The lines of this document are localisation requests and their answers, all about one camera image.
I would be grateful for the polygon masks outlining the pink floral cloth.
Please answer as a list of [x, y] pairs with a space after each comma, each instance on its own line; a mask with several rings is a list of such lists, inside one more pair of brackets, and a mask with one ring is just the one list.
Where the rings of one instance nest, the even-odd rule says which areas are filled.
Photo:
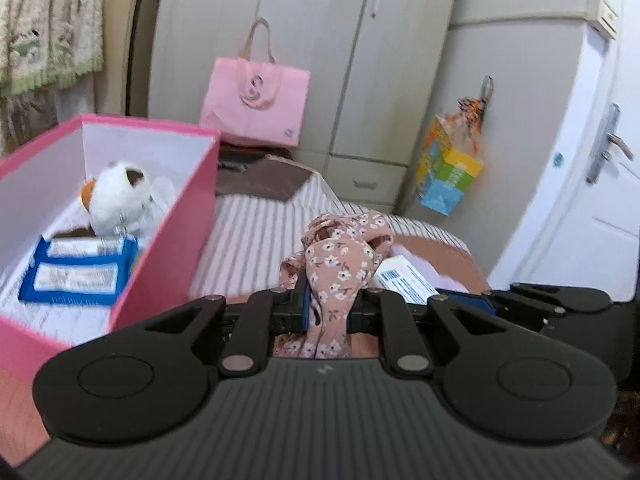
[[366, 211], [356, 216], [322, 214], [300, 239], [303, 249], [285, 258], [280, 284], [295, 286], [305, 275], [310, 287], [309, 328], [303, 335], [276, 338], [279, 358], [349, 359], [352, 337], [346, 321], [360, 289], [368, 287], [394, 244], [384, 214]]

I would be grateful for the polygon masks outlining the white brown plush cat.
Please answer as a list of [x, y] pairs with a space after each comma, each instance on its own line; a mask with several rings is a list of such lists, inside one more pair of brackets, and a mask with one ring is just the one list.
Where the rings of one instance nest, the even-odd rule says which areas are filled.
[[155, 180], [133, 162], [111, 162], [88, 180], [80, 202], [88, 224], [58, 231], [54, 238], [135, 236], [146, 240], [164, 221], [178, 192], [165, 177]]

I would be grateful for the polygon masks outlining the blue tissue packet pack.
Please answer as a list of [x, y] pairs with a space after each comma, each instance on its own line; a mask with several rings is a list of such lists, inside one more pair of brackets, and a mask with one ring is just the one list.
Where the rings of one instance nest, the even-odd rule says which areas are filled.
[[18, 299], [29, 304], [114, 306], [137, 254], [138, 240], [131, 236], [40, 238]]

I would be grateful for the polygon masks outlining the striped table cloth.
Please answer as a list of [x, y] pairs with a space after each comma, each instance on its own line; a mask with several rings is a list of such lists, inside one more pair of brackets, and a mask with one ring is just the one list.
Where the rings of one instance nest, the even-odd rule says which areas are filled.
[[[258, 184], [243, 184], [238, 194], [217, 197], [213, 232], [194, 275], [191, 298], [221, 295], [228, 302], [243, 302], [254, 292], [284, 287], [280, 284], [281, 263], [303, 249], [300, 239], [315, 218], [377, 211], [340, 202], [314, 170], [288, 193], [286, 200], [277, 200], [276, 194], [281, 191], [274, 180], [278, 170], [291, 172], [296, 166], [275, 159], [268, 160], [267, 165], [268, 174]], [[384, 216], [394, 233], [394, 244], [381, 264], [393, 256], [403, 256], [434, 287], [471, 294], [488, 289], [486, 278], [462, 240], [426, 222]], [[349, 336], [352, 358], [378, 355], [373, 337]]]

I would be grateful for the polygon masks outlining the colourful paper gift bag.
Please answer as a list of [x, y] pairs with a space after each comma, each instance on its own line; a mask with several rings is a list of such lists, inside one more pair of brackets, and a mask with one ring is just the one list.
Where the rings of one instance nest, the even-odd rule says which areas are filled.
[[477, 98], [458, 99], [454, 113], [438, 113], [427, 128], [416, 168], [418, 203], [449, 216], [482, 172], [482, 132], [494, 94], [494, 80], [486, 76]]

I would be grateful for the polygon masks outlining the black suitcase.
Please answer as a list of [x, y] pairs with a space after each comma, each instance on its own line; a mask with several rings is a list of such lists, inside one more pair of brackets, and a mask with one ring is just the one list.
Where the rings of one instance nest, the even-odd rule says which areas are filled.
[[268, 155], [292, 159], [293, 154], [288, 148], [277, 146], [236, 146], [227, 142], [220, 144], [218, 162], [221, 164], [246, 165], [254, 164]]

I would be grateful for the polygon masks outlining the pink tote bag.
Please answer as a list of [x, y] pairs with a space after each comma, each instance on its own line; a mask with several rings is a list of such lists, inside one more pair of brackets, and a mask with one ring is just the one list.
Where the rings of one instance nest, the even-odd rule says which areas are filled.
[[216, 58], [198, 125], [233, 145], [297, 148], [310, 73], [280, 64], [271, 49], [267, 61], [253, 62], [258, 27], [270, 29], [258, 18], [237, 56]]

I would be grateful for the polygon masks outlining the pink cardboard box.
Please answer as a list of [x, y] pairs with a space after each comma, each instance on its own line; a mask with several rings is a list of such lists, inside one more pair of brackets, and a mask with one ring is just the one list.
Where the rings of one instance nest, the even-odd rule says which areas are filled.
[[84, 115], [2, 160], [2, 370], [31, 382], [61, 351], [186, 300], [219, 144], [194, 125]]

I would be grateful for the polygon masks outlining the white wardrobe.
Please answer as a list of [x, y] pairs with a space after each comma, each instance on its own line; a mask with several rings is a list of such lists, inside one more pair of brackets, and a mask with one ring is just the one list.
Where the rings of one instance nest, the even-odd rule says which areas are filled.
[[454, 0], [160, 0], [149, 114], [197, 122], [217, 58], [258, 18], [258, 60], [310, 76], [295, 157], [338, 197], [390, 209], [430, 99]]

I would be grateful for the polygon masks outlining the cream knitted cardigan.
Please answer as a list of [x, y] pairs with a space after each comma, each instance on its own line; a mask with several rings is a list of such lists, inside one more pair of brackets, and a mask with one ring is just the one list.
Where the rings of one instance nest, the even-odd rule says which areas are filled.
[[1, 94], [70, 88], [104, 66], [103, 0], [1, 0]]

